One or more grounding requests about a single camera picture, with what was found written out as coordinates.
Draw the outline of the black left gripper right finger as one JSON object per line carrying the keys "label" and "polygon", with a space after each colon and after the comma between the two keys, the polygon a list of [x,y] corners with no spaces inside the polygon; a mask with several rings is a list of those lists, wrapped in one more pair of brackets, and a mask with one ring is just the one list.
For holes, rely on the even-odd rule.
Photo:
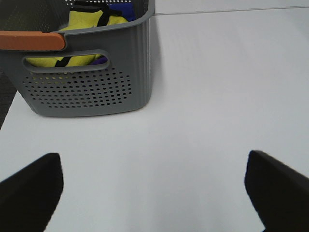
{"label": "black left gripper right finger", "polygon": [[309,230],[309,179],[269,154],[248,155],[244,186],[266,232]]}

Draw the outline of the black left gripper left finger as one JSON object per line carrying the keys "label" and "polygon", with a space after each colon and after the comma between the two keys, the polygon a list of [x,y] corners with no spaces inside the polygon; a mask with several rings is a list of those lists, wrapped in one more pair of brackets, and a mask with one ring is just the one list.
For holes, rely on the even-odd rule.
{"label": "black left gripper left finger", "polygon": [[60,155],[48,153],[0,183],[0,230],[43,232],[63,192]]}

